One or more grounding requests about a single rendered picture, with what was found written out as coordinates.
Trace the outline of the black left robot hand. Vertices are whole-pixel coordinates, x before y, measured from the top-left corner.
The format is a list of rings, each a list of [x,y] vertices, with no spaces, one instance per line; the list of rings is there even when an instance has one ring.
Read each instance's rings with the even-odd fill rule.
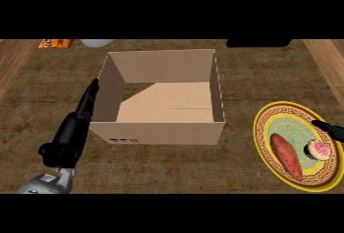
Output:
[[[47,167],[73,168],[82,154],[82,147],[94,111],[98,84],[94,79],[85,88],[73,112],[67,113],[52,140],[38,148]]]

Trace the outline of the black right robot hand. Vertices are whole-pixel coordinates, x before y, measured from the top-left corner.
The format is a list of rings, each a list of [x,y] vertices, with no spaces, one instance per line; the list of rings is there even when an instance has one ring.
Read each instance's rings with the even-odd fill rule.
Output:
[[[311,125],[317,127],[334,141],[344,143],[344,127],[332,126],[320,120],[312,120]]]

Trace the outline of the yellow patterned plate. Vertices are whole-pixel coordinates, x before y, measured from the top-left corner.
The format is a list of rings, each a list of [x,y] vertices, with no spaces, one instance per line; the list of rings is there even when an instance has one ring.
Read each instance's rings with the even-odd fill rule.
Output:
[[[321,117],[303,106],[287,101],[267,104],[255,115],[252,136],[261,160],[277,176],[292,187],[306,192],[329,190],[344,177],[344,150],[326,133],[311,125]],[[302,180],[286,171],[270,147],[270,136],[278,134],[292,145],[302,170]],[[329,159],[320,161],[305,153],[306,142],[315,139],[329,149]]]

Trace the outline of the open cardboard box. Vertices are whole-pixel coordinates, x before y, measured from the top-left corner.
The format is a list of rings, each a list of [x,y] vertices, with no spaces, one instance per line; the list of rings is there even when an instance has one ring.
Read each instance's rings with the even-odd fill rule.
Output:
[[[212,49],[109,52],[89,130],[110,144],[213,145],[225,119]]]

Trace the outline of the reddish-brown sweet potato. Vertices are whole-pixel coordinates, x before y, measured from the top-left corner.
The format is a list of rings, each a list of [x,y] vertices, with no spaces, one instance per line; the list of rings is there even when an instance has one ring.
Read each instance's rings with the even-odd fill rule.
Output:
[[[278,134],[270,136],[270,147],[286,172],[298,181],[301,181],[302,169],[298,156],[290,143]]]

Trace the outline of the orange packet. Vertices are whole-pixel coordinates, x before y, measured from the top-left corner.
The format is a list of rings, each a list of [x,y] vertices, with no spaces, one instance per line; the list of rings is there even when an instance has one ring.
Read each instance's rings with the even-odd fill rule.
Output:
[[[38,48],[69,48],[72,39],[42,39]]]

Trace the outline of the pale grey round object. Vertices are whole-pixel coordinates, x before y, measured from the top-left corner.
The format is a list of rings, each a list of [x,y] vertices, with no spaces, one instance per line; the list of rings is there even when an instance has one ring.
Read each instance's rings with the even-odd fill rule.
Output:
[[[86,47],[103,47],[112,42],[112,39],[82,39],[81,42]]]

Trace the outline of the black appliance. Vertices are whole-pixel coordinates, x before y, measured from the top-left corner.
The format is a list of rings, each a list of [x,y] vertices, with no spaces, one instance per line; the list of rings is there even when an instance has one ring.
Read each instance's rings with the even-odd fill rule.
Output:
[[[290,43],[290,39],[281,40],[236,40],[228,39],[225,46],[227,47],[283,47]]]

